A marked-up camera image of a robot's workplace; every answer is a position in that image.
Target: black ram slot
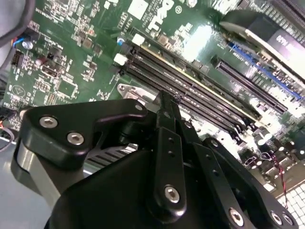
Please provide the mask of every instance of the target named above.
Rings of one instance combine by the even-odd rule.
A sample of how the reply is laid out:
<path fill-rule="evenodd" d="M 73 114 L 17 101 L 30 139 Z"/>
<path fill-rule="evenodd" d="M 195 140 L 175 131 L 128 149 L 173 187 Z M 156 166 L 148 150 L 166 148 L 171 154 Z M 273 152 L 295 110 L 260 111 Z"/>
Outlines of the black ram slot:
<path fill-rule="evenodd" d="M 152 77 L 148 77 L 144 75 L 142 72 L 137 70 L 136 68 L 126 68 L 125 71 L 132 76 L 136 81 L 143 83 L 144 85 L 148 85 L 152 87 L 153 89 L 159 91 L 159 90 L 164 90 L 169 92 L 172 95 L 176 95 L 177 93 L 171 88 L 169 84 L 166 82 L 160 80 L 160 79 L 155 79 Z M 232 128 L 230 125 L 228 125 L 225 122 L 221 122 L 217 120 L 216 118 L 213 118 L 209 112 L 206 112 L 204 109 L 198 109 L 194 107 L 192 104 L 190 104 L 188 101 L 183 100 L 181 101 L 181 105 L 183 105 L 187 110 L 194 112 L 196 116 L 199 118 L 206 120 L 210 122 L 211 124 L 215 125 L 216 127 L 228 132 L 228 133 L 236 133 L 234 128 Z"/>
<path fill-rule="evenodd" d="M 141 31 L 138 31 L 138 33 L 142 34 L 142 36 L 146 37 L 146 35 L 144 33 L 142 33 Z M 169 58 L 171 58 L 171 60 L 167 60 L 170 63 L 173 63 L 173 65 L 183 65 L 186 67 L 186 69 L 191 70 L 192 72 L 194 72 L 198 78 L 200 80 L 204 80 L 206 82 L 208 82 L 210 85 L 213 85 L 213 89 L 214 91 L 219 94 L 219 91 L 222 92 L 221 96 L 223 98 L 225 98 L 226 100 L 234 100 L 235 102 L 237 102 L 235 105 L 238 106 L 240 109 L 245 110 L 248 114 L 250 114 L 251 116 L 253 116 L 255 119 L 259 119 L 261 116 L 260 114 L 253 108 L 251 107 L 249 104 L 247 104 L 245 101 L 239 99 L 238 97 L 236 97 L 234 94 L 232 94 L 231 92 L 229 92 L 228 90 L 226 90 L 224 87 L 222 87 L 220 84 L 216 83 L 214 80 L 212 80 L 211 78 L 209 78 L 208 76 L 206 76 L 203 72 L 201 72 L 200 70 L 196 69 L 192 64 L 182 60 L 180 57 L 176 56 L 175 54 L 171 53 L 170 51 L 166 50 L 164 47 L 160 46 L 158 43 L 156 43 L 154 40 L 148 38 L 154 46 L 156 46 L 158 49 L 160 49 L 161 54 L 163 53 L 163 56 L 167 56 Z M 196 88 L 197 90 L 201 91 L 201 93 L 207 93 L 208 96 L 210 98 L 213 98 L 215 101 L 217 101 L 220 104 L 223 104 L 224 106 L 227 106 L 227 108 L 231 109 L 231 113 L 235 113 L 236 115 L 238 114 L 239 116 L 244 117 L 244 114 L 239 112 L 238 110 L 232 108 L 229 104 L 224 103 L 223 100 L 221 100 L 220 98 L 216 97 L 215 95 L 213 95 L 212 93 L 210 93 L 209 91 L 204 90 L 201 86 L 195 84 L 193 81 L 191 81 L 190 79 L 187 79 L 184 75 L 182 75 L 180 72 L 176 71 L 175 69 L 171 68 L 169 65 L 167 65 L 166 63 L 162 62 L 161 60 L 157 59 L 156 57 L 154 57 L 153 55 L 151 55 L 149 52 L 147 52 L 145 49 L 140 48 L 138 46 L 136 46 L 136 49 L 138 52 L 140 52 L 140 54 L 145 54 L 147 58 L 149 58 L 150 60 L 156 62 L 156 64 L 162 66 L 163 68 L 167 69 L 168 71 L 173 71 L 173 74 L 176 74 L 178 77 L 181 76 L 182 79 L 184 79 L 185 81 L 188 81 L 188 83 L 190 83 L 194 88 Z"/>
<path fill-rule="evenodd" d="M 237 70 L 232 68 L 225 61 L 221 60 L 220 58 L 214 57 L 212 63 L 219 72 L 236 81 L 244 89 L 256 96 L 269 107 L 273 108 L 278 113 L 283 114 L 288 110 L 287 107 L 278 102 L 274 97 L 270 96 L 263 89 L 256 86 L 251 80 L 240 74 Z"/>
<path fill-rule="evenodd" d="M 180 72 L 175 70 L 174 68 L 168 66 L 161 60 L 155 58 L 153 55 L 150 53 L 141 50 L 140 53 L 138 54 L 141 58 L 143 59 L 148 59 L 149 61 L 155 63 L 158 66 L 161 66 L 164 68 L 165 71 L 168 71 L 169 74 L 172 74 L 176 76 L 180 81 L 184 82 L 185 84 L 188 84 L 191 86 L 193 89 L 197 89 L 201 94 L 204 94 L 207 98 L 210 98 L 214 101 L 216 101 L 223 109 L 228 110 L 230 113 L 234 114 L 235 116 L 239 117 L 240 119 L 243 119 L 244 114 L 239 112 L 238 110 L 232 108 L 229 104 L 225 103 L 222 99 L 218 98 L 214 94 L 210 93 L 207 90 L 204 90 L 203 88 L 199 87 L 196 85 L 193 81 L 190 79 L 186 78 L 184 75 L 182 75 Z"/>
<path fill-rule="evenodd" d="M 204 108 L 210 110 L 210 112 L 221 117 L 223 120 L 230 122 L 240 132 L 245 130 L 244 126 L 242 126 L 240 122 L 233 119 L 228 113 L 225 113 L 225 111 L 219 110 L 218 107 L 208 99 L 208 97 L 204 97 L 200 95 L 200 93 L 196 92 L 195 90 L 191 91 L 188 88 L 185 88 L 185 85 L 183 85 L 184 83 L 179 84 L 178 82 L 175 81 L 174 77 L 170 76 L 170 74 L 164 74 L 161 71 L 155 69 L 153 66 L 149 65 L 147 62 L 143 62 L 137 59 L 134 59 L 132 64 L 142 71 L 146 71 L 149 74 L 153 74 L 154 77 L 157 77 L 158 79 L 162 79 L 162 80 L 167 79 L 167 83 L 172 85 L 172 87 L 175 87 L 175 89 L 180 93 L 182 93 L 183 95 L 191 98 L 197 104 L 200 104 Z"/>
<path fill-rule="evenodd" d="M 305 34 L 305 10 L 302 6 L 299 6 L 295 0 L 271 0 L 271 4 Z"/>
<path fill-rule="evenodd" d="M 211 105 L 205 103 L 204 101 L 198 100 L 198 98 L 192 96 L 189 93 L 184 93 L 185 89 L 175 82 L 171 82 L 170 79 L 168 79 L 166 76 L 159 74 L 153 69 L 145 69 L 143 67 L 144 65 L 137 65 L 135 66 L 133 63 L 133 66 L 130 66 L 130 68 L 137 70 L 138 72 L 141 72 L 143 75 L 148 76 L 149 79 L 159 79 L 160 82 L 164 85 L 168 85 L 169 88 L 171 88 L 172 91 L 175 92 L 175 94 L 179 95 L 183 100 L 187 101 L 188 103 L 192 104 L 193 106 L 197 106 L 197 108 L 202 112 L 205 113 L 207 116 L 213 116 L 215 119 L 218 119 L 218 121 L 226 124 L 227 126 L 232 126 L 238 129 L 240 132 L 245 130 L 244 126 L 241 126 L 238 122 L 236 122 L 234 119 L 232 119 L 229 116 L 226 116 L 224 113 L 217 109 L 213 109 Z"/>

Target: integrated circuit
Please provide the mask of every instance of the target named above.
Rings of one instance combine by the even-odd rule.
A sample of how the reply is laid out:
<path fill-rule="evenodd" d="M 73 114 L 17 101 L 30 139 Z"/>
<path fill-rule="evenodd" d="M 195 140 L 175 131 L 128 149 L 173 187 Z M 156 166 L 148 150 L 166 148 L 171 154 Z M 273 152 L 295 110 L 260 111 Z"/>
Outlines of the integrated circuit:
<path fill-rule="evenodd" d="M 163 46 L 167 45 L 168 41 L 169 41 L 169 38 L 167 36 L 165 36 L 164 34 L 160 34 L 160 36 L 158 38 L 158 42 L 161 45 L 163 45 Z"/>
<path fill-rule="evenodd" d="M 75 85 L 65 80 L 62 80 L 57 90 L 58 92 L 66 95 L 67 97 L 72 97 L 73 93 L 75 92 L 75 88 L 76 88 Z"/>
<path fill-rule="evenodd" d="M 90 38 L 85 38 L 82 42 L 82 46 L 86 49 L 90 49 L 92 47 L 93 41 Z"/>
<path fill-rule="evenodd" d="M 102 54 L 102 47 L 99 44 L 96 44 L 93 48 L 93 52 L 100 56 Z"/>

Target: green circuit board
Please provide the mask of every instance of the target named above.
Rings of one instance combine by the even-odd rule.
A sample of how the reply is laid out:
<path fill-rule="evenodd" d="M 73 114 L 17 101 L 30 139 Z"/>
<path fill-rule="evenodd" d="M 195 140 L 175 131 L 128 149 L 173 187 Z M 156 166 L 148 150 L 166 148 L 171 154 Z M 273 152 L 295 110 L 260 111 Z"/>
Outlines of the green circuit board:
<path fill-rule="evenodd" d="M 297 31 L 270 4 L 260 0 L 199 0 L 192 7 L 187 0 L 40 0 L 29 27 L 40 34 L 31 50 L 20 44 L 17 49 L 25 54 L 22 67 L 9 68 L 10 80 L 3 105 L 13 110 L 27 106 L 43 106 L 120 99 L 117 90 L 120 83 L 138 84 L 130 76 L 118 76 L 108 71 L 114 56 L 121 51 L 118 39 L 132 39 L 135 31 L 147 36 L 148 41 L 160 42 L 160 34 L 174 42 L 169 51 L 184 59 L 197 59 L 205 74 L 220 83 L 242 100 L 251 103 L 253 97 L 243 88 L 215 70 L 210 61 L 213 56 L 230 63 L 235 69 L 251 78 L 266 91 L 277 88 L 261 72 L 253 68 L 241 56 L 227 47 L 218 26 L 224 14 L 233 9 L 252 9 L 264 12 L 285 28 L 300 43 L 304 36 Z M 158 11 L 162 10 L 162 22 L 152 23 Z M 187 46 L 192 36 L 201 32 Z M 149 42 L 143 44 L 148 49 Z M 46 74 L 36 60 L 48 55 L 51 49 L 60 51 L 60 72 L 56 77 Z M 289 101 L 285 93 L 274 93 L 279 100 Z M 298 102 L 291 107 L 299 107 Z M 280 116 L 272 113 L 282 124 L 280 137 L 285 137 L 298 128 L 302 115 L 293 116 L 287 112 Z M 7 124 L 19 130 L 18 116 Z"/>

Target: ram slot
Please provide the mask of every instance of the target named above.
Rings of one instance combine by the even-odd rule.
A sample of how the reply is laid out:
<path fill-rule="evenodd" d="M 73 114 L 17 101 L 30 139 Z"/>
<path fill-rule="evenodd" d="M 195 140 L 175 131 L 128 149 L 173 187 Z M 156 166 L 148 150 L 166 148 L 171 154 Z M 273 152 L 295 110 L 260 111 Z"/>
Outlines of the ram slot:
<path fill-rule="evenodd" d="M 259 100 L 264 102 L 266 105 L 268 105 L 278 113 L 283 114 L 288 110 L 287 107 L 285 107 L 274 97 L 269 95 L 266 91 L 256 86 L 251 80 L 240 74 L 237 70 L 235 70 L 222 59 L 214 57 L 212 59 L 212 63 L 219 72 L 237 82 L 244 89 L 246 89 L 252 95 L 256 96 Z"/>
<path fill-rule="evenodd" d="M 211 115 L 233 125 L 239 132 L 245 131 L 245 126 L 242 126 L 238 120 L 232 118 L 225 111 L 219 110 L 216 105 L 211 103 L 211 101 L 208 101 L 208 98 L 199 98 L 198 94 L 194 94 L 194 91 L 192 92 L 189 88 L 184 87 L 186 86 L 185 84 L 177 82 L 175 78 L 170 75 L 162 73 L 153 66 L 150 66 L 147 62 L 139 61 L 137 59 L 134 59 L 132 64 L 141 72 L 146 73 L 146 75 L 150 74 L 152 78 L 161 79 L 166 83 L 169 83 L 172 88 L 180 94 L 180 96 L 183 96 L 185 100 L 189 100 L 189 102 L 194 106 L 197 105 L 198 107 L 203 107 Z"/>
<path fill-rule="evenodd" d="M 170 80 L 171 84 L 177 85 L 182 93 L 187 94 L 198 104 L 212 108 L 216 113 L 219 114 L 219 116 L 222 116 L 223 118 L 230 120 L 230 122 L 235 123 L 237 128 L 240 128 L 239 127 L 241 125 L 240 120 L 242 120 L 243 117 L 239 117 L 238 115 L 236 116 L 232 115 L 230 113 L 230 110 L 228 110 L 225 106 L 223 106 L 220 103 L 216 104 L 212 99 L 209 98 L 209 96 L 200 93 L 200 91 L 194 89 L 192 85 L 189 85 L 184 80 L 176 79 L 169 72 L 165 70 L 160 71 L 154 66 L 152 66 L 149 62 L 138 59 L 137 57 L 133 60 L 133 65 L 136 65 L 140 69 L 144 68 L 145 70 L 154 74 L 158 78 L 162 78 L 162 79 L 166 78 Z"/>
<path fill-rule="evenodd" d="M 138 46 L 136 44 L 130 44 L 130 42 L 125 43 L 125 47 L 122 49 L 123 53 L 131 53 L 132 55 L 139 55 L 144 59 L 150 60 L 151 62 L 155 63 L 156 65 L 162 67 L 163 69 L 166 69 L 168 72 L 173 74 L 175 77 L 179 78 L 180 80 L 184 80 L 189 85 L 192 85 L 193 89 L 199 90 L 202 94 L 206 94 L 209 98 L 216 101 L 218 104 L 221 104 L 222 106 L 226 106 L 227 109 L 230 110 L 230 113 L 239 115 L 239 117 L 243 117 L 245 120 L 250 120 L 249 122 L 259 122 L 260 114 L 249 105 L 245 104 L 245 102 L 242 102 L 240 104 L 241 100 L 235 99 L 235 96 L 232 93 L 229 93 L 226 96 L 223 94 L 216 93 L 213 89 L 209 88 L 208 86 L 202 84 L 200 81 L 196 80 L 194 77 L 188 75 L 187 73 L 184 73 L 182 70 L 180 70 L 178 67 L 175 66 L 175 64 L 182 64 L 184 65 L 185 62 L 178 57 L 173 57 L 173 61 L 175 64 L 172 64 L 168 62 L 163 57 L 155 54 L 153 51 L 149 50 L 148 48 L 144 46 Z"/>
<path fill-rule="evenodd" d="M 135 66 L 131 65 L 129 67 L 125 67 L 124 70 L 127 72 L 128 75 L 132 76 L 133 79 L 135 79 L 139 83 L 147 85 L 156 91 L 164 90 L 172 95 L 180 94 L 172 87 L 171 84 L 168 84 L 162 79 L 156 79 L 155 77 L 151 77 L 149 74 L 144 74 L 142 70 L 136 68 Z M 224 130 L 228 133 L 236 133 L 234 127 L 232 127 L 231 124 L 214 118 L 214 114 L 211 114 L 208 110 L 202 107 L 195 107 L 193 104 L 190 103 L 190 100 L 185 99 L 184 96 L 182 96 L 180 105 L 195 114 L 197 117 L 215 125 L 219 129 Z"/>
<path fill-rule="evenodd" d="M 245 117 L 245 114 L 240 111 L 240 109 L 235 109 L 228 103 L 224 102 L 223 98 L 220 98 L 220 96 L 216 96 L 215 93 L 212 93 L 211 90 L 204 90 L 201 86 L 194 83 L 194 81 L 190 80 L 189 78 L 185 77 L 185 75 L 178 72 L 176 69 L 168 66 L 163 61 L 159 60 L 158 58 L 155 58 L 151 53 L 146 52 L 145 50 L 141 49 L 135 57 L 141 57 L 144 60 L 149 60 L 150 62 L 156 64 L 157 66 L 160 66 L 163 68 L 163 71 L 166 72 L 166 75 L 173 75 L 186 85 L 189 85 L 189 87 L 196 93 L 200 93 L 204 95 L 206 98 L 213 100 L 217 103 L 218 106 L 220 106 L 222 109 L 228 111 L 231 114 L 234 114 L 235 116 L 239 117 L 239 119 L 243 120 Z"/>
<path fill-rule="evenodd" d="M 301 33 L 305 34 L 305 10 L 295 0 L 271 0 L 271 4 Z"/>

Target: black metal bracket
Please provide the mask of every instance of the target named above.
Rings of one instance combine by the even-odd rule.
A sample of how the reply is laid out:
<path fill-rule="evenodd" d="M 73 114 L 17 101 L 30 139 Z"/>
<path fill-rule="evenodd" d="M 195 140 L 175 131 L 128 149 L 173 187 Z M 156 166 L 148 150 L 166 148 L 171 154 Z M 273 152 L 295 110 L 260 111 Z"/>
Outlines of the black metal bracket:
<path fill-rule="evenodd" d="M 160 106 L 156 114 L 136 100 L 26 112 L 15 158 L 33 177 L 31 186 L 51 205 L 57 201 L 50 229 L 94 228 L 101 220 L 106 228 L 298 228 L 216 139 L 201 141 L 173 96 L 160 92 L 153 103 Z M 73 141 L 71 133 L 78 133 Z M 136 152 L 81 179 L 86 157 L 130 143 Z M 100 208 L 107 209 L 103 215 Z"/>

